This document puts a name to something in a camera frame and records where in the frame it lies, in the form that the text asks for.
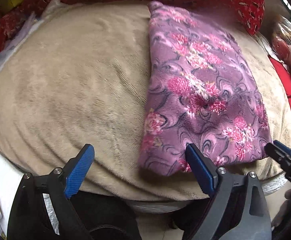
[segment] beige plush fabric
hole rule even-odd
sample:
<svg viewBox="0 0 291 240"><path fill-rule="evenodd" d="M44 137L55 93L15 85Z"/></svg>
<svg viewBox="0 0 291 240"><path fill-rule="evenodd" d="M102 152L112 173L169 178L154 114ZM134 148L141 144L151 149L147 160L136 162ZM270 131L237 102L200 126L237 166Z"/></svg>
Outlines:
<svg viewBox="0 0 291 240"><path fill-rule="evenodd" d="M82 190L142 201L206 197L192 174L160 177L136 166L151 71L149 17L142 3L95 4L63 10L34 32L0 73L0 152L43 175L90 143L95 162ZM251 37L231 32L273 138L291 147L291 112L275 70ZM280 172L271 160L236 170L261 179Z"/></svg>

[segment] blue gripper pad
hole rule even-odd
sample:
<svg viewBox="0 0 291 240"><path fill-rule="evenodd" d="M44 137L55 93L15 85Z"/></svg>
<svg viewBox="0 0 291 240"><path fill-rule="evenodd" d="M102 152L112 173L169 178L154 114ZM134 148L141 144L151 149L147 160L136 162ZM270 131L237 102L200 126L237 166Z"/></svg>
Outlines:
<svg viewBox="0 0 291 240"><path fill-rule="evenodd" d="M71 198L72 195L77 194L79 188L94 160L94 148L89 145L80 160L66 178L66 186L64 194L67 199Z"/></svg>
<svg viewBox="0 0 291 240"><path fill-rule="evenodd" d="M203 156L203 154L199 151L199 149L194 145L194 147L199 151L199 154L202 156L200 157L196 149L193 147L194 144L189 144L186 147L186 160L189 163L191 170L193 174L195 175L198 184L204 194L209 195L209 197L213 197L215 194L215 186L214 186L214 178L209 171L210 167L207 167L205 162L202 160L202 158L207 159L206 157ZM215 167L213 162L209 159L209 161L212 164L212 168Z"/></svg>
<svg viewBox="0 0 291 240"><path fill-rule="evenodd" d="M288 148L286 145L277 140L274 140L273 144L291 156L291 149Z"/></svg>

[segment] purple floral blanket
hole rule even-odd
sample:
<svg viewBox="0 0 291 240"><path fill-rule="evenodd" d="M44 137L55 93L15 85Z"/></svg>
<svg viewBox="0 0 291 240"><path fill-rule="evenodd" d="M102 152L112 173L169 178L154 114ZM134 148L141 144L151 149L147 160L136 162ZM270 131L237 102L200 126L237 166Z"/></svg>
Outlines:
<svg viewBox="0 0 291 240"><path fill-rule="evenodd" d="M148 7L152 73L139 165L165 176L191 171L189 143L217 166L265 158L266 110L234 37L208 17Z"/></svg>

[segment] pink plush toy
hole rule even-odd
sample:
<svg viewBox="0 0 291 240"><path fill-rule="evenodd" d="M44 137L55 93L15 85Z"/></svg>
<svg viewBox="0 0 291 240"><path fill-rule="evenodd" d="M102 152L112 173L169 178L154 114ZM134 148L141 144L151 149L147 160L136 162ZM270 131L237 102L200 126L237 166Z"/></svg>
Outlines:
<svg viewBox="0 0 291 240"><path fill-rule="evenodd" d="M279 36L275 36L272 39L272 45L278 54L278 58L291 67L291 45L288 45Z"/></svg>

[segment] screw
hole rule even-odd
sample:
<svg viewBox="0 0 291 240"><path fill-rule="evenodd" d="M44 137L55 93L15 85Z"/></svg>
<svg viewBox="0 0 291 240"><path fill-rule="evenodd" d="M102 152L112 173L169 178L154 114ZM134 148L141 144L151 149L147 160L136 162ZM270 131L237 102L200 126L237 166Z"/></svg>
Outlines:
<svg viewBox="0 0 291 240"><path fill-rule="evenodd" d="M61 168L55 168L54 170L53 170L53 173L54 174L60 174L62 172L62 169Z"/></svg>
<svg viewBox="0 0 291 240"><path fill-rule="evenodd" d="M218 169L218 172L221 173L221 174L225 174L225 173L227 173L227 170L225 168L221 167L221 168Z"/></svg>
<svg viewBox="0 0 291 240"><path fill-rule="evenodd" d="M23 178L28 179L31 177L31 173L27 172L23 175Z"/></svg>
<svg viewBox="0 0 291 240"><path fill-rule="evenodd" d="M256 177L257 177L257 174L256 174L254 171L250 171L250 172L249 172L249 176L250 176L251 178L256 178Z"/></svg>

